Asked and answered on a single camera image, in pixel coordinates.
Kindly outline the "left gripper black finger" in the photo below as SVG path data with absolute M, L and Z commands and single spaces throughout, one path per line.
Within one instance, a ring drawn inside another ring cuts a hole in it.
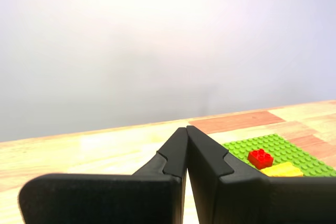
M 335 223 L 335 178 L 269 177 L 198 128 L 186 129 L 200 223 Z
M 132 175 L 46 174 L 18 202 L 26 223 L 182 223 L 188 135 L 178 128 Z

